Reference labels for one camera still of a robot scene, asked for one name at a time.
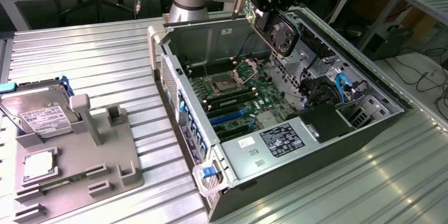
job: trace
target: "blue pcie slot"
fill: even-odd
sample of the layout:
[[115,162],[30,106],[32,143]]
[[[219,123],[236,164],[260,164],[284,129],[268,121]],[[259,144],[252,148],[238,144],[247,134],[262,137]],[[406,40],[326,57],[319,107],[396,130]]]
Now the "blue pcie slot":
[[211,122],[211,125],[215,125],[215,124],[227,122],[227,121],[230,121],[230,120],[232,120],[232,119],[236,119],[236,118],[243,117],[244,112],[246,112],[246,110],[240,110],[239,112],[235,112],[234,114],[230,114],[230,115],[222,116],[220,118],[215,118],[215,119],[212,119],[212,120],[210,121],[210,122]]

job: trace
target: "hard drive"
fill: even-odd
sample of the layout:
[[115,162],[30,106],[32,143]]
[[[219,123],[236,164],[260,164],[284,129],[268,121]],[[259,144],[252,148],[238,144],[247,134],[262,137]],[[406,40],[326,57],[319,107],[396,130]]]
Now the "hard drive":
[[26,83],[0,95],[0,109],[22,134],[36,132],[50,138],[72,131],[80,117],[70,110],[67,84],[59,79]]

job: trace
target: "warning label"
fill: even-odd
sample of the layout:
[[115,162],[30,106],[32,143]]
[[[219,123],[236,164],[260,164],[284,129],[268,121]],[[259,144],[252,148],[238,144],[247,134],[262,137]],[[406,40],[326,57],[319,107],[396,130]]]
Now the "warning label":
[[262,132],[260,136],[275,157],[280,157],[306,146],[290,123]]
[[39,135],[71,126],[60,106],[20,113],[20,116]]

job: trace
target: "motherboard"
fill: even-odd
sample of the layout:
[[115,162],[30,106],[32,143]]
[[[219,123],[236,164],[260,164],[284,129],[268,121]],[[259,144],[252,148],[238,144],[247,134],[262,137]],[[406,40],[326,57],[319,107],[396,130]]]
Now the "motherboard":
[[222,141],[270,127],[295,111],[260,61],[239,59],[231,71],[191,78],[191,84]]

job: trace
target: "circuit board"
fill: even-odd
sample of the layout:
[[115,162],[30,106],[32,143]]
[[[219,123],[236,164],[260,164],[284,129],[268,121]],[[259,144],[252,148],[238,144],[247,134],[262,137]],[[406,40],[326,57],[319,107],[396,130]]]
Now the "circuit board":
[[[239,134],[228,136],[228,134],[224,133],[236,129],[240,129],[240,135],[258,131],[267,126],[286,121],[287,116],[294,112],[288,101],[282,96],[274,83],[267,81],[268,76],[258,65],[258,72],[255,74],[254,66],[247,64],[243,59],[235,70],[238,71],[240,79],[246,81],[244,84],[232,78],[231,71],[191,79],[194,91],[202,101],[218,99],[224,95],[230,96],[234,93],[238,94],[244,90],[256,88],[256,91],[254,91],[256,96],[250,97],[247,101],[212,112],[204,108],[216,134],[222,140],[226,140],[228,137],[234,138],[239,136]],[[235,115],[238,118],[230,118],[230,120],[227,120],[228,115]]]

